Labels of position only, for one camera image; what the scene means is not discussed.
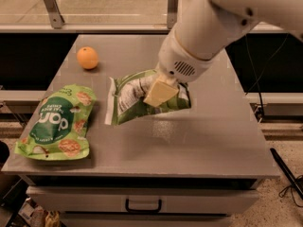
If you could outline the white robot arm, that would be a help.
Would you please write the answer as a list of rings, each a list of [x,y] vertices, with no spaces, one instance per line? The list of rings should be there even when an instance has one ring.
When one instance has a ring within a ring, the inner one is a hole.
[[[163,41],[158,77],[144,102],[158,107],[176,96],[180,82],[204,73],[228,45],[259,23],[303,37],[303,0],[191,0]]]

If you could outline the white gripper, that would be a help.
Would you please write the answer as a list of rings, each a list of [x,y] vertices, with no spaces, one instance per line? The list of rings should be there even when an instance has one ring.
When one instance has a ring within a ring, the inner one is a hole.
[[[196,80],[211,65],[218,54],[218,44],[213,43],[209,32],[185,32],[174,28],[163,41],[159,54],[159,69],[169,78],[180,82]],[[148,91],[144,102],[158,107],[176,96],[177,87],[156,80]]]

